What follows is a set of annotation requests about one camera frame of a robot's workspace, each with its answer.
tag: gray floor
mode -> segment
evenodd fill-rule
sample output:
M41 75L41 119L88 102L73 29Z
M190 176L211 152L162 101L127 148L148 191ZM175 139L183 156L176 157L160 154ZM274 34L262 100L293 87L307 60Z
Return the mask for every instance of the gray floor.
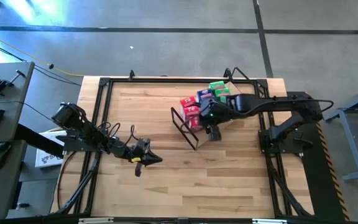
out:
M1 2L0 25L257 28L251 0ZM358 29L358 1L259 0L259 4L266 29ZM250 77L266 77L258 34L0 31L0 38L74 73L127 75L133 69L136 75L221 76L226 67L238 66ZM334 100L336 107L358 93L358 35L266 35L266 39L273 75L285 79L287 90ZM0 53L0 62L12 61ZM67 78L81 83L81 78ZM60 102L76 102L79 90L35 72L26 103L51 116ZM358 118L350 121L358 142ZM26 107L21 123L40 132L55 127ZM358 180L341 179L356 171L344 132L338 121L323 128L351 220L358 221ZM12 211L10 217L49 211L59 167L35 169L34 157L35 151L28 149L20 198L33 207Z

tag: power cord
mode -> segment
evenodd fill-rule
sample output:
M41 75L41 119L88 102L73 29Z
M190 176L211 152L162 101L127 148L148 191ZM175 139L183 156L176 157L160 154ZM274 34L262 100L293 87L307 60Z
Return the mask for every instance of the power cord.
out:
M51 122L53 122L52 119L48 118L48 117L45 116L43 113L37 111L35 108L33 108L32 106L28 105L27 103L20 102L20 101L0 101L0 103L21 103L21 104L26 105L26 106L28 106L29 108L33 109L35 112L37 112L38 114L40 114L40 115L43 116L44 118L47 118L48 120L50 120Z
M8 54L8 55L10 55L10 56L12 56L12 57L15 57L16 59L20 60L21 62L26 62L26 60L24 60L23 58L20 58L20 57L14 55L14 54L8 52L8 51L5 50L5 49L0 48L0 51L1 51L2 53ZM58 78L51 77L50 75L47 75L45 72L42 72L42 71L40 71L40 70L37 69L37 68L42 69L42 70L45 70L46 72L51 73L52 75L55 75L56 77L62 78L62 79L64 79L64 80L66 80L66 82L63 81L63 80L60 80L60 79L58 79ZM35 69L36 69L38 72L40 72L41 74L46 75L47 77L52 78L52 79L54 79L54 80L57 80L57 81L60 81L60 82L63 82L63 83L67 83L67 84L72 84L72 85L81 86L81 85L79 85L79 84L77 84L77 83L75 83L75 82L73 82L73 81L70 81L70 80L68 80L68 79L66 79L66 78L64 78L64 77L61 77L60 75L57 75L56 73L53 73L53 72L51 72L51 71L49 71L49 70L46 70L46 69L44 69L44 68L42 68L42 67L40 67L40 66L38 66L38 65L36 65L36 68L35 68Z
M103 129L100 129L100 128L101 128L103 125L105 125L105 124L108 124L109 126L104 127ZM110 123L110 122L103 122L103 123L101 123L97 128L98 128L100 131L104 131L104 130L109 129L110 127L111 127L111 123ZM111 135L111 133L112 133L112 131L114 130L115 127L117 127L117 129L116 129L116 131L114 132L114 134ZM110 131L108 132L107 137L115 136L120 127L121 127L121 123L116 123L113 127L111 127ZM132 138L134 138L134 139L136 139L136 141L138 141L139 139L138 139L137 137L135 137L134 132L135 132L135 125L131 125L131 134L129 135L128 140L127 140L123 145L121 145L121 146L116 146L116 147L120 148L120 147L126 146Z
M0 39L0 42L3 43L3 44L8 45L8 46L10 46L10 47L12 47L13 49L15 49L15 50L21 52L22 54L25 54L25 55L29 56L30 58L32 58L32 59L34 59L34 60L39 61L40 63L46 65L49 69L53 69L53 68L54 68L54 69L58 70L59 72L62 72L62 73L64 73L64 74L66 74L66 75L75 76L75 77L83 77L83 76L86 76L86 75L80 75L80 74L75 74L75 73L66 72L66 71L64 71L64 70L62 70L62 69L56 67L54 64L52 64L52 63L47 63L47 62L45 62L45 61L43 61L43 60L41 60L41 59L39 59L39 58L37 58L37 57L35 57L35 56L33 56L33 55L31 55L31 54L29 54L29 53L27 53L27 52L21 50L21 49L18 49L17 47L15 47L15 46L13 46L13 45L11 45L11 44L8 44L7 42L5 42L5 41L3 41L3 40L1 40L1 39Z

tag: stacked boxes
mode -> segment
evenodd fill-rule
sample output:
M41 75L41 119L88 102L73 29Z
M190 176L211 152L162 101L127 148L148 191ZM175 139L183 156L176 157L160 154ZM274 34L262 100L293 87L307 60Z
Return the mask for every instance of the stacked boxes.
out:
M213 96L214 95L212 94L211 89L200 90L200 91L197 91L196 101L197 101L197 103L201 103L201 100L204 100L207 98L212 98Z
M198 131L202 128L198 119L200 108L197 103L202 100L215 98L218 101L226 103L226 97L230 95L230 90L225 87L223 81L213 82L209 84L209 88L197 91L196 97L189 96L188 98L180 100L180 114L183 120L188 121L188 126L192 131Z

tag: wooden table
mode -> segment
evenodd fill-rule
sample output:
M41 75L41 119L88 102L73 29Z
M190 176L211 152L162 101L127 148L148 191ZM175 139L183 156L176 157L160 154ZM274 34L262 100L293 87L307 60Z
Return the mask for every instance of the wooden table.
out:
M84 77L78 99L88 119L93 114L100 77ZM281 78L269 78L270 96L285 96ZM257 116L235 120L222 132L221 142L206 142L198 151L185 141L172 123L171 106L207 88L200 83L115 83L108 121L121 123L118 136L125 140L135 125L135 135L150 138L152 150L163 162L134 175L135 164L103 155L98 172L92 216L109 217L203 217L270 218L272 199L264 156L260 153ZM254 93L252 85L236 85L243 93ZM99 111L102 117L104 103ZM274 113L276 124L290 112ZM73 193L81 173L84 153L77 153L66 166L59 188L63 204ZM301 160L283 155L289 189L304 208L313 213ZM85 207L88 189L82 201ZM282 193L278 191L284 211ZM51 212L57 210L53 201Z

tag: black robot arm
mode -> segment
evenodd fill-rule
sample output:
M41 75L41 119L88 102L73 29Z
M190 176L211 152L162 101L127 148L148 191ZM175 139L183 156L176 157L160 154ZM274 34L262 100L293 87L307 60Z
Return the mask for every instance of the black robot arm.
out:
M221 140L218 124L233 119L248 118L260 112L296 111L298 114L278 126L269 128L271 141L284 138L290 131L305 123L316 123L323 118L318 104L310 96L284 96L259 98L252 94L227 96L225 102L204 100L201 102L200 123L209 134L210 141Z
M133 146L127 146L115 136L103 133L86 118L85 111L73 103L62 103L52 117L59 127L67 131L62 139L66 144L82 147L84 151L103 151L115 157L137 162L136 176L140 176L141 165L148 166L162 159L150 149L150 140L139 138Z

